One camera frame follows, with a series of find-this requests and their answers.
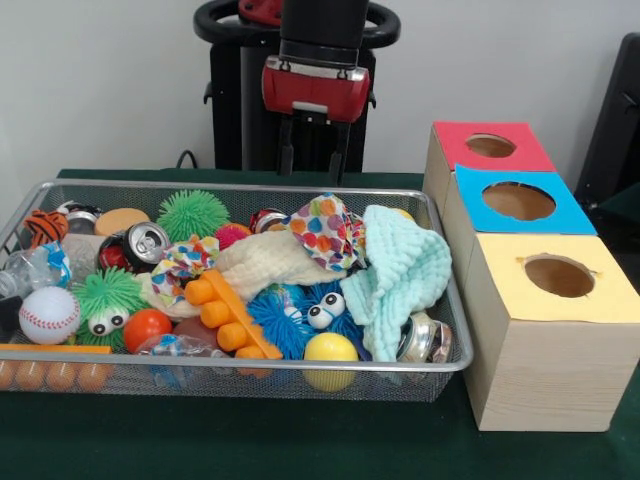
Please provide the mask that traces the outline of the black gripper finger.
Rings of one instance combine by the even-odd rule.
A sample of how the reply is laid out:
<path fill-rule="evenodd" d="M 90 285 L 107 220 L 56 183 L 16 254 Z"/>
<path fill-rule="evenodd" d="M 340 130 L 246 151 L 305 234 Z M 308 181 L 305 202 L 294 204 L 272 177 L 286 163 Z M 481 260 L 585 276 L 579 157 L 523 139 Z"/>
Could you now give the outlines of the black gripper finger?
<path fill-rule="evenodd" d="M 350 124 L 336 123 L 337 141 L 336 146 L 330 157 L 329 174 L 333 183 L 341 183 L 344 175 Z"/>
<path fill-rule="evenodd" d="M 294 148 L 292 145 L 293 118 L 284 115 L 281 120 L 279 133 L 279 174 L 290 175 L 293 171 Z"/>

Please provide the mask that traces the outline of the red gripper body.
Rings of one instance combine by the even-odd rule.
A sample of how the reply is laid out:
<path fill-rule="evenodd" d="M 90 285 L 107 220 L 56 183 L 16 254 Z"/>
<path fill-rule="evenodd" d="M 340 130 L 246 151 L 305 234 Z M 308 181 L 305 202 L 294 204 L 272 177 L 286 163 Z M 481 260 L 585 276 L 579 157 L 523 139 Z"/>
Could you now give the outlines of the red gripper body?
<path fill-rule="evenodd" d="M 328 121 L 355 123 L 369 99 L 370 74 L 351 69 L 268 58 L 262 70 L 262 95 L 267 110 L 324 114 Z"/>

